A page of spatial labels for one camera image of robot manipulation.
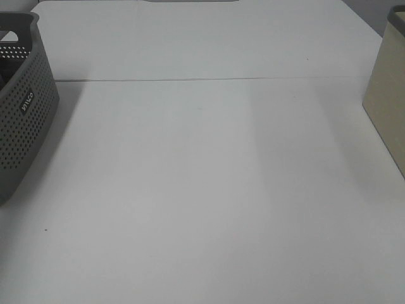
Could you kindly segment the grey perforated plastic basket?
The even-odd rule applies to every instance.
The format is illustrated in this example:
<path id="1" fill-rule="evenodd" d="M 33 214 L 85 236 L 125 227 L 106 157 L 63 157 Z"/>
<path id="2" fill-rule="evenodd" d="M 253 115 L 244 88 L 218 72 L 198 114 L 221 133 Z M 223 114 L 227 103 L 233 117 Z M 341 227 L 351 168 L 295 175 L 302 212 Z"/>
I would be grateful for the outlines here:
<path id="1" fill-rule="evenodd" d="M 31 167 L 53 122 L 59 93 L 38 28 L 39 16 L 1 12 L 1 202 L 7 202 Z"/>

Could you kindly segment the beige fabric storage box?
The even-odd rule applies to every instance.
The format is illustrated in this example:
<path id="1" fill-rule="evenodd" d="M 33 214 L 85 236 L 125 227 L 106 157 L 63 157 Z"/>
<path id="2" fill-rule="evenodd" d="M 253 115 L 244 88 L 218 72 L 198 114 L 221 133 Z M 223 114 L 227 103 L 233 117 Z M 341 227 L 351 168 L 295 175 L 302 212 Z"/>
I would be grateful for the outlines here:
<path id="1" fill-rule="evenodd" d="M 404 5 L 389 10 L 362 105 L 404 175 Z"/>

